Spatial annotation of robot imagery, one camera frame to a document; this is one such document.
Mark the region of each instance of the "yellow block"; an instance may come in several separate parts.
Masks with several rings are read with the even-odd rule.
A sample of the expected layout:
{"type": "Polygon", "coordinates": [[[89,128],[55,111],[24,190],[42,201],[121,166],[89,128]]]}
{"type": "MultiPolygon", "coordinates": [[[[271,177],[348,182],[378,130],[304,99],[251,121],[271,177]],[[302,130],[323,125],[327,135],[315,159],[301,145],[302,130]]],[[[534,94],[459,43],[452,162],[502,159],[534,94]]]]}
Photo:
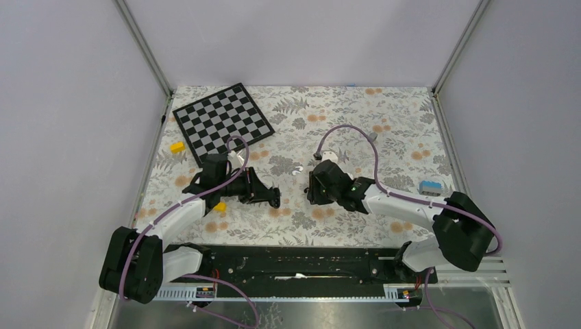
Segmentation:
{"type": "Polygon", "coordinates": [[[178,142],[176,144],[173,144],[169,147],[169,150],[171,151],[171,153],[180,153],[181,151],[185,151],[186,150],[186,146],[184,145],[184,142],[178,142]]]}
{"type": "Polygon", "coordinates": [[[226,204],[224,202],[220,202],[219,204],[217,204],[214,207],[214,210],[218,210],[218,211],[221,211],[221,212],[225,212],[226,211],[226,204]]]}

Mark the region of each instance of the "checkerboard pattern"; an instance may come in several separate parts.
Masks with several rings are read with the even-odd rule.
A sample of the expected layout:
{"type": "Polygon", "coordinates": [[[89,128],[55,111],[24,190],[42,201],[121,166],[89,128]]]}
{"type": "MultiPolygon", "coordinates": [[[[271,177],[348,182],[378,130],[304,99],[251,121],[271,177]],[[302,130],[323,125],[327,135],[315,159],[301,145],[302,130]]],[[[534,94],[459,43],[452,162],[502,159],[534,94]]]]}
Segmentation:
{"type": "MultiPolygon", "coordinates": [[[[274,133],[242,84],[178,108],[173,115],[199,166],[208,154],[227,153],[230,136],[242,136],[250,145],[274,133]]],[[[236,151],[244,147],[238,140],[234,143],[236,151]]]]}

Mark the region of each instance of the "white wall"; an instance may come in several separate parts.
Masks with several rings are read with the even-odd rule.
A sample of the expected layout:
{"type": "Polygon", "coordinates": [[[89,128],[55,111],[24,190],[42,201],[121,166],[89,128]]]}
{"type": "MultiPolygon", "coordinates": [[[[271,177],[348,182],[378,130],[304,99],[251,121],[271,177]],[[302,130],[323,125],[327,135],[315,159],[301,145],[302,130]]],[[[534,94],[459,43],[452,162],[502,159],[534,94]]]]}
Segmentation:
{"type": "Polygon", "coordinates": [[[163,111],[113,1],[0,1],[0,327],[81,328],[163,111]]]}
{"type": "Polygon", "coordinates": [[[581,2],[494,1],[441,95],[527,328],[578,328],[581,2]]]}
{"type": "Polygon", "coordinates": [[[128,0],[173,87],[431,86],[478,0],[128,0]]]}

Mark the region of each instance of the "purple cable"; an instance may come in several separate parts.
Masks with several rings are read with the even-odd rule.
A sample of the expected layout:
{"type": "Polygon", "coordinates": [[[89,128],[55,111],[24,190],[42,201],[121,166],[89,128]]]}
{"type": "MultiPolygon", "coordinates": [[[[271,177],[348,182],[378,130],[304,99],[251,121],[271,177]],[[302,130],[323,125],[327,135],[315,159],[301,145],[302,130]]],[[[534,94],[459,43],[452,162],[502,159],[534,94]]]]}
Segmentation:
{"type": "Polygon", "coordinates": [[[254,303],[250,300],[250,298],[248,298],[248,296],[242,292],[238,287],[236,287],[235,285],[233,285],[232,283],[228,282],[228,281],[224,281],[224,280],[220,280],[220,279],[214,279],[214,278],[210,278],[208,276],[198,276],[196,274],[186,274],[185,276],[182,276],[182,278],[190,278],[190,279],[198,279],[198,280],[206,280],[206,281],[212,281],[212,282],[216,282],[216,283],[221,283],[221,284],[225,284],[227,286],[229,286],[230,288],[234,289],[237,293],[240,294],[240,296],[244,297],[244,299],[248,302],[248,304],[250,305],[250,307],[252,308],[252,312],[254,313],[254,325],[253,326],[249,326],[247,324],[242,324],[241,322],[238,322],[236,320],[230,319],[229,317],[225,317],[222,314],[218,314],[215,312],[212,312],[211,310],[206,310],[205,308],[196,308],[195,306],[195,310],[200,310],[204,313],[207,313],[209,315],[214,315],[215,317],[219,317],[220,319],[224,320],[224,321],[228,321],[231,324],[235,324],[237,326],[243,327],[243,328],[249,328],[249,329],[255,329],[258,328],[258,326],[260,325],[260,317],[258,316],[258,310],[256,309],[256,305],[254,305],[254,303]]]}
{"type": "MultiPolygon", "coordinates": [[[[455,315],[455,316],[461,318],[464,322],[466,322],[470,326],[470,328],[476,329],[476,326],[474,326],[474,324],[472,322],[470,322],[470,320],[468,320],[464,315],[461,315],[458,312],[455,312],[453,310],[449,310],[447,308],[440,308],[440,307],[435,307],[435,309],[438,312],[444,312],[444,313],[449,313],[449,314],[455,315]]],[[[406,307],[406,312],[409,312],[411,310],[432,310],[432,308],[429,306],[420,306],[419,309],[417,307],[412,307],[412,306],[406,307]]],[[[402,308],[390,308],[390,309],[387,309],[385,311],[386,312],[398,312],[398,311],[403,312],[404,310],[402,308]]]]}
{"type": "MultiPolygon", "coordinates": [[[[394,193],[391,191],[387,191],[381,184],[380,184],[380,180],[378,178],[378,167],[379,167],[379,163],[380,163],[380,157],[378,154],[378,149],[375,148],[375,145],[373,144],[373,141],[371,139],[369,139],[369,137],[367,136],[367,134],[365,134],[365,132],[363,132],[363,130],[361,130],[358,127],[355,127],[354,125],[337,125],[331,129],[329,129],[329,131],[323,135],[323,138],[321,139],[321,142],[319,143],[319,147],[317,148],[317,153],[321,153],[321,149],[323,148],[323,143],[325,142],[325,139],[327,138],[327,136],[329,136],[329,134],[331,134],[333,131],[339,129],[339,128],[351,128],[351,129],[355,129],[358,132],[360,132],[365,139],[367,139],[367,141],[369,141],[369,144],[371,145],[371,148],[373,149],[373,154],[375,155],[375,164],[374,164],[374,168],[373,168],[373,179],[375,179],[375,184],[378,186],[378,189],[380,191],[382,191],[383,193],[387,194],[388,196],[393,196],[396,197],[398,199],[402,199],[402,200],[406,200],[406,201],[410,201],[410,202],[415,202],[417,204],[423,204],[423,205],[430,205],[430,202],[428,200],[424,200],[424,199],[416,199],[414,197],[408,197],[406,195],[401,195],[399,193],[394,193]]],[[[443,208],[443,209],[448,209],[451,211],[454,211],[458,214],[464,215],[470,219],[473,219],[474,221],[477,221],[478,223],[482,224],[485,228],[489,229],[494,236],[496,236],[496,240],[497,240],[497,246],[496,249],[494,249],[492,252],[487,252],[484,255],[485,256],[491,256],[494,254],[497,254],[503,246],[503,241],[502,241],[502,237],[500,236],[500,233],[488,222],[486,222],[485,220],[483,220],[482,218],[471,214],[470,212],[466,212],[462,209],[458,209],[454,206],[448,206],[447,204],[441,204],[438,202],[434,202],[432,204],[432,206],[438,207],[438,208],[443,208]]]]}
{"type": "MultiPolygon", "coordinates": [[[[430,308],[434,311],[434,314],[438,317],[438,319],[440,320],[440,322],[442,322],[445,326],[447,326],[450,329],[456,329],[456,327],[454,327],[453,325],[449,324],[448,321],[446,321],[442,315],[440,313],[438,313],[438,309],[436,309],[436,307],[434,306],[434,304],[432,303],[432,300],[430,299],[430,292],[428,291],[428,280],[430,279],[430,274],[432,274],[432,271],[434,271],[433,267],[430,267],[428,269],[428,274],[426,274],[425,276],[425,282],[423,283],[423,290],[425,290],[425,299],[428,301],[428,304],[430,305],[430,308]]],[[[475,328],[474,325],[472,324],[472,322],[468,321],[468,319],[462,318],[464,321],[466,321],[472,328],[475,328]]]]}
{"type": "MultiPolygon", "coordinates": [[[[321,142],[319,143],[319,146],[317,147],[317,153],[318,154],[321,153],[321,149],[323,148],[323,144],[325,142],[325,139],[327,138],[327,136],[329,136],[329,134],[331,134],[332,132],[334,132],[335,130],[337,130],[339,128],[344,128],[344,127],[357,130],[360,134],[362,134],[365,137],[365,139],[367,139],[367,141],[371,145],[371,148],[373,149],[373,155],[375,156],[375,163],[374,163],[374,168],[373,168],[373,179],[375,179],[375,184],[377,185],[377,187],[380,191],[387,194],[388,197],[393,196],[393,197],[396,197],[398,199],[406,200],[408,202],[415,202],[417,204],[423,204],[426,206],[430,205],[430,202],[428,200],[416,199],[414,197],[409,197],[406,195],[401,195],[399,193],[394,193],[394,192],[386,190],[380,184],[380,180],[378,177],[378,167],[379,167],[379,163],[380,163],[378,149],[375,148],[375,145],[373,144],[373,141],[369,138],[369,136],[367,136],[367,134],[365,134],[365,132],[363,130],[361,130],[360,128],[358,128],[354,125],[337,125],[331,129],[329,129],[329,131],[323,135],[323,138],[321,139],[321,142]]],[[[482,224],[485,228],[489,229],[494,234],[494,236],[496,236],[497,246],[496,246],[496,249],[494,249],[492,252],[485,253],[484,254],[485,256],[491,256],[491,255],[497,254],[502,249],[503,241],[502,241],[502,237],[500,236],[500,233],[491,224],[489,224],[488,222],[486,222],[482,218],[480,218],[476,215],[473,215],[470,212],[459,209],[457,207],[448,206],[447,204],[441,204],[438,202],[434,202],[434,203],[432,203],[432,206],[439,207],[442,209],[448,209],[448,210],[454,211],[460,215],[464,215],[470,219],[473,219],[474,221],[477,221],[478,223],[482,224]]],[[[440,310],[440,311],[452,313],[452,314],[456,314],[456,312],[454,312],[453,310],[448,310],[446,308],[436,308],[433,305],[432,300],[430,299],[430,294],[428,293],[428,278],[430,277],[430,272],[432,271],[432,269],[433,268],[430,268],[428,271],[428,274],[425,276],[425,284],[424,284],[425,298],[428,300],[428,304],[430,305],[430,308],[432,309],[432,311],[434,311],[434,314],[438,317],[438,319],[440,319],[440,321],[442,321],[442,323],[445,324],[448,328],[454,329],[454,327],[451,324],[447,323],[444,320],[444,318],[438,313],[438,311],[440,310]]],[[[465,319],[464,317],[462,317],[462,319],[464,319],[470,326],[472,326],[472,328],[474,328],[474,325],[470,321],[467,321],[467,319],[465,319]]]]}
{"type": "MultiPolygon", "coordinates": [[[[242,143],[244,143],[244,148],[246,150],[246,156],[244,158],[244,163],[242,164],[242,167],[240,168],[240,170],[238,170],[229,180],[225,181],[224,183],[211,188],[207,191],[204,191],[198,195],[194,195],[192,197],[189,197],[187,199],[185,199],[184,201],[182,201],[182,204],[185,204],[187,202],[193,201],[197,198],[203,197],[204,195],[213,193],[217,190],[219,190],[220,188],[223,188],[224,186],[232,183],[243,171],[244,168],[246,168],[246,164],[248,163],[248,157],[249,157],[249,149],[248,149],[248,143],[246,143],[246,141],[241,137],[241,136],[231,136],[230,138],[228,138],[228,140],[226,141],[226,147],[228,149],[228,152],[230,152],[230,146],[229,143],[230,141],[232,141],[232,139],[237,138],[239,140],[242,141],[242,143]]],[[[158,218],[156,218],[156,220],[153,221],[154,225],[157,225],[162,219],[164,219],[170,212],[174,211],[176,208],[180,207],[180,204],[174,204],[173,206],[169,207],[169,209],[165,210],[158,218]]],[[[127,272],[129,271],[129,264],[131,264],[131,259],[133,258],[133,255],[135,254],[135,251],[137,249],[137,247],[139,246],[139,243],[141,242],[141,240],[143,239],[143,237],[149,232],[150,229],[152,229],[153,226],[151,224],[149,224],[140,234],[139,236],[137,236],[137,239],[135,239],[135,241],[133,242],[133,245],[131,246],[131,250],[129,251],[129,256],[127,256],[127,260],[125,261],[125,266],[123,266],[123,271],[121,272],[121,280],[119,282],[119,298],[121,300],[126,300],[128,298],[125,298],[125,280],[127,279],[127,272]]]]}

